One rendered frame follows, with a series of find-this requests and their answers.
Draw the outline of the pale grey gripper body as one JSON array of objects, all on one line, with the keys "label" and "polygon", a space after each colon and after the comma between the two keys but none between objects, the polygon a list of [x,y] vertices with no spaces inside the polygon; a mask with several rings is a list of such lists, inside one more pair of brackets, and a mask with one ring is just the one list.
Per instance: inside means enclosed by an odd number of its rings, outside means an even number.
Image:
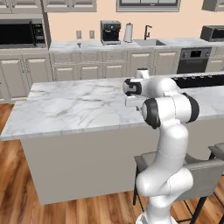
[{"label": "pale grey gripper body", "polygon": [[146,101],[146,98],[137,96],[127,96],[125,99],[125,106],[128,108],[141,108]]}]

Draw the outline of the cream base cupboard run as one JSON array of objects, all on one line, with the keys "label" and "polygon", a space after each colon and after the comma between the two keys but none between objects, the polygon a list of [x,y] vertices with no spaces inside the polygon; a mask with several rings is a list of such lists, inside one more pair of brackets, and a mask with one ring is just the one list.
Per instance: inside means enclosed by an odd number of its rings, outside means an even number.
[{"label": "cream base cupboard run", "polygon": [[132,77],[138,68],[150,75],[175,74],[179,56],[179,47],[164,46],[50,53],[55,81]]}]

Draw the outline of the grey sink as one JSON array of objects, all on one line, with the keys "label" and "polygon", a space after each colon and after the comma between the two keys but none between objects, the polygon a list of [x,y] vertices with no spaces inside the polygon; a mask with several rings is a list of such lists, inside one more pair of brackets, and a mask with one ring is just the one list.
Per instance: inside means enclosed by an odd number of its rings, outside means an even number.
[{"label": "grey sink", "polygon": [[135,42],[140,46],[163,46],[164,43],[159,41],[158,39],[135,39]]}]

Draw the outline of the white paper towel roll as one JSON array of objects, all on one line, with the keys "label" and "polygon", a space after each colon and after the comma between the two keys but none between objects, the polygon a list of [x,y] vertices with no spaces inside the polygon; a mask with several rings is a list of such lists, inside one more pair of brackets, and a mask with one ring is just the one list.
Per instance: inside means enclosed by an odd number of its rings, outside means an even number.
[{"label": "white paper towel roll", "polygon": [[132,42],[132,34],[133,34],[133,24],[127,23],[125,32],[124,32],[123,41],[126,43],[131,43]]}]

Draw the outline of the black tap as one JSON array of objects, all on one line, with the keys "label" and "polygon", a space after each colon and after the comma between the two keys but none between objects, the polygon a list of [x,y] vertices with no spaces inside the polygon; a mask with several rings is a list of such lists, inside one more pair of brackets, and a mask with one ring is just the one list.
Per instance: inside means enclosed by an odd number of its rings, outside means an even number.
[{"label": "black tap", "polygon": [[152,26],[148,24],[144,28],[144,37],[143,37],[144,40],[150,37],[150,32],[148,31],[149,28],[152,28]]}]

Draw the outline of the black hob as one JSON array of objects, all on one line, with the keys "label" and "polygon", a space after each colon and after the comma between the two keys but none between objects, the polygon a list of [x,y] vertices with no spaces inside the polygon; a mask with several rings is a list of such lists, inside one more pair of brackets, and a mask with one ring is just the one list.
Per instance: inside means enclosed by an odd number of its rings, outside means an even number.
[{"label": "black hob", "polygon": [[179,88],[207,88],[224,86],[224,74],[176,76],[172,78]]}]

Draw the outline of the grey kitchen island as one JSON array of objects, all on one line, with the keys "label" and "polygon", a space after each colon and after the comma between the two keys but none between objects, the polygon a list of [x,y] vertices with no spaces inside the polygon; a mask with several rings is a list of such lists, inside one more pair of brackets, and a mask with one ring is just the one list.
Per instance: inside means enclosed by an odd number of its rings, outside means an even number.
[{"label": "grey kitchen island", "polygon": [[42,205],[134,188],[134,157],[157,149],[149,126],[21,141]]}]

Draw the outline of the cream cupboards beside oven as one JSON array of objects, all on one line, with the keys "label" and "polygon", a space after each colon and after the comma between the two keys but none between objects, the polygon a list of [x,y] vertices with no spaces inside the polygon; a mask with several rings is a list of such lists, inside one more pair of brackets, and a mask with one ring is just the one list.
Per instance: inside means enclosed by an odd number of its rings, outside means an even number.
[{"label": "cream cupboards beside oven", "polygon": [[224,46],[215,46],[212,48],[209,60],[206,66],[206,72],[224,71]]}]

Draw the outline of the grey stool with black legs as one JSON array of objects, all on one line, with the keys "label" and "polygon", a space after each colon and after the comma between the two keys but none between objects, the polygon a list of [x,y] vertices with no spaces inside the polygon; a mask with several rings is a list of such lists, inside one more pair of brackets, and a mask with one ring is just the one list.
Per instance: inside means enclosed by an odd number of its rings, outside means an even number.
[{"label": "grey stool with black legs", "polygon": [[[135,181],[138,173],[144,171],[153,162],[155,156],[156,152],[154,151],[134,157],[134,159],[136,160]],[[212,152],[210,154],[209,160],[198,160],[187,154],[184,162],[184,167],[192,173],[193,186],[190,190],[180,195],[176,199],[176,201],[184,201],[192,217],[191,219],[189,218],[185,220],[178,220],[177,223],[182,224],[184,221],[190,221],[189,224],[195,224],[207,197],[214,193],[215,187],[217,186],[221,178],[221,174],[224,172],[224,161],[218,158],[214,158],[214,154]],[[142,211],[144,211],[142,201],[137,192],[135,183],[133,193],[133,206],[137,202],[137,197]],[[189,206],[186,204],[186,200],[191,200],[194,198],[199,198],[199,202],[194,213],[192,213]]]},{"label": "grey stool with black legs", "polygon": [[224,161],[224,143],[217,143],[214,146],[209,146],[208,149],[211,151],[210,159],[218,158]]}]

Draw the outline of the grey framed window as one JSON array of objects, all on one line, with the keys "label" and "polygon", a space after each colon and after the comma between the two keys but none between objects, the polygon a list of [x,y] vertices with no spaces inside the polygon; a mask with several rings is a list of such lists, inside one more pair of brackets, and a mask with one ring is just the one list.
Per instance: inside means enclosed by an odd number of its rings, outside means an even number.
[{"label": "grey framed window", "polygon": [[116,0],[117,12],[178,12],[181,0]]}]

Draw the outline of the black toaster oven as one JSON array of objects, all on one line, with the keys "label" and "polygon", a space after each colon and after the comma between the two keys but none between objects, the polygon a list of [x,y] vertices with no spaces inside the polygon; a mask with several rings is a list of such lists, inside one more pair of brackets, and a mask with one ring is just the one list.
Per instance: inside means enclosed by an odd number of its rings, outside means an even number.
[{"label": "black toaster oven", "polygon": [[204,25],[200,38],[208,42],[224,42],[224,25]]}]

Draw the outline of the cream tall cupboard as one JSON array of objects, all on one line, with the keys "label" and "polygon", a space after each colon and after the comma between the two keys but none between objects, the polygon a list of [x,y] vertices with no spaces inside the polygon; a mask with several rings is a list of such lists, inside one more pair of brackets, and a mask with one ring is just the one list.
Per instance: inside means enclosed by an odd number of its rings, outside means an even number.
[{"label": "cream tall cupboard", "polygon": [[46,48],[0,50],[0,103],[25,100],[33,83],[52,80]]}]

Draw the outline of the black microwave oven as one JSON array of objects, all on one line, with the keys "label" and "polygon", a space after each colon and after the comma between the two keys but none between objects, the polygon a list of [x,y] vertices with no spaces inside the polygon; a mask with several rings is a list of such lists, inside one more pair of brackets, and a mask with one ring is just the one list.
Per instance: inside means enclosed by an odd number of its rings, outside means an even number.
[{"label": "black microwave oven", "polygon": [[46,48],[44,26],[40,18],[0,19],[0,49]]}]

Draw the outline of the cream wall cupboards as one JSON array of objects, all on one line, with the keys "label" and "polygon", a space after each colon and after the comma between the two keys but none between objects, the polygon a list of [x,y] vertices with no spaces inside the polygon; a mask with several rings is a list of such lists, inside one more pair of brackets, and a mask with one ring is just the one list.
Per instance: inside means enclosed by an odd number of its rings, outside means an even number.
[{"label": "cream wall cupboards", "polygon": [[96,0],[0,0],[0,14],[96,12]]}]

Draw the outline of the cream corner wall cupboard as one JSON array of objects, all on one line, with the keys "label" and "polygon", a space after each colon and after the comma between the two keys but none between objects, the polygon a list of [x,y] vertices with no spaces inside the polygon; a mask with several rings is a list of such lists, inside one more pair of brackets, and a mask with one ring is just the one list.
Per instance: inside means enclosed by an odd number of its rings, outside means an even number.
[{"label": "cream corner wall cupboard", "polygon": [[202,4],[203,11],[224,11],[224,0],[204,0]]}]

